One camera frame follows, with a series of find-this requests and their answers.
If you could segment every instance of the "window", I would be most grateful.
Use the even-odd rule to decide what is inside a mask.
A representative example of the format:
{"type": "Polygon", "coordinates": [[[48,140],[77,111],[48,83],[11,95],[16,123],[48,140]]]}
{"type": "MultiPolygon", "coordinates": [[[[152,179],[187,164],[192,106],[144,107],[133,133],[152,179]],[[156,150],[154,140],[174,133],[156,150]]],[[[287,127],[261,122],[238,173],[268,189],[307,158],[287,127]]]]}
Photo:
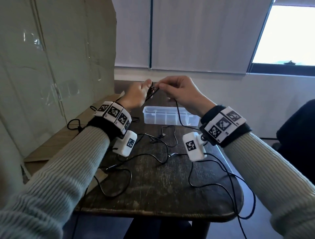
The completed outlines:
{"type": "Polygon", "coordinates": [[[315,75],[315,7],[272,6],[251,73],[315,75]]]}

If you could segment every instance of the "white roller blind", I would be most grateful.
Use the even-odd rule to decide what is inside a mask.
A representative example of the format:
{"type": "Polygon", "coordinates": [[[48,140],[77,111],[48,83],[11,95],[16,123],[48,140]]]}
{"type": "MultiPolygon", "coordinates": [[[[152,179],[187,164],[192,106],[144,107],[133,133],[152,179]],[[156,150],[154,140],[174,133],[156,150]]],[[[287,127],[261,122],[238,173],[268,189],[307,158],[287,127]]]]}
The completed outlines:
{"type": "Polygon", "coordinates": [[[115,66],[148,67],[150,0],[112,0],[116,11],[115,66]]]}
{"type": "Polygon", "coordinates": [[[271,0],[154,0],[152,68],[245,73],[271,0]]]}
{"type": "Polygon", "coordinates": [[[315,7],[315,0],[276,0],[274,5],[315,7]]]}

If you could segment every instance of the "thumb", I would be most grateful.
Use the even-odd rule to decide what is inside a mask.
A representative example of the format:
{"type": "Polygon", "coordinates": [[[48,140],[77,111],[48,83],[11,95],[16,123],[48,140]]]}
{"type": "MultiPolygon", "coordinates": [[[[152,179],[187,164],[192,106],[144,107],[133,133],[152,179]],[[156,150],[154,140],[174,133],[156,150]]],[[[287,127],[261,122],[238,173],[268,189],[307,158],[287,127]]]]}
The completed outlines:
{"type": "Polygon", "coordinates": [[[160,83],[159,88],[163,90],[165,93],[169,94],[174,99],[176,99],[178,96],[178,89],[172,87],[171,85],[160,83]]]}

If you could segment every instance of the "plastic storage box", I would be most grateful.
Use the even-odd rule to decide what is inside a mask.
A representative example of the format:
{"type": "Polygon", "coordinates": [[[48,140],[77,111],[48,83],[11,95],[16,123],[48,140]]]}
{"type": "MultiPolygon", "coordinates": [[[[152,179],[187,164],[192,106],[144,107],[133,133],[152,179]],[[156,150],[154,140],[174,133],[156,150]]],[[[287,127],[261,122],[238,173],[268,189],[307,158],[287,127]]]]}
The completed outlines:
{"type": "MultiPolygon", "coordinates": [[[[200,117],[179,108],[183,125],[198,126],[200,117]]],[[[143,109],[144,123],[153,125],[180,125],[177,107],[145,106],[143,109]]]]}

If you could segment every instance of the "forearm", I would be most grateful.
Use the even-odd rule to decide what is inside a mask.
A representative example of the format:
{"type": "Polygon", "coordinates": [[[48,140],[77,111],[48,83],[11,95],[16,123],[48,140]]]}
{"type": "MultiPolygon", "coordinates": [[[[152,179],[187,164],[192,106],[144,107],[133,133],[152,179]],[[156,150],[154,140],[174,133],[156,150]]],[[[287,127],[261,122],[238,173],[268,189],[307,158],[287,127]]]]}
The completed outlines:
{"type": "Polygon", "coordinates": [[[60,238],[109,142],[101,129],[84,129],[11,197],[0,212],[0,237],[60,238]]]}
{"type": "Polygon", "coordinates": [[[272,213],[271,224],[285,238],[315,233],[315,187],[297,169],[252,133],[224,152],[272,213]]]}

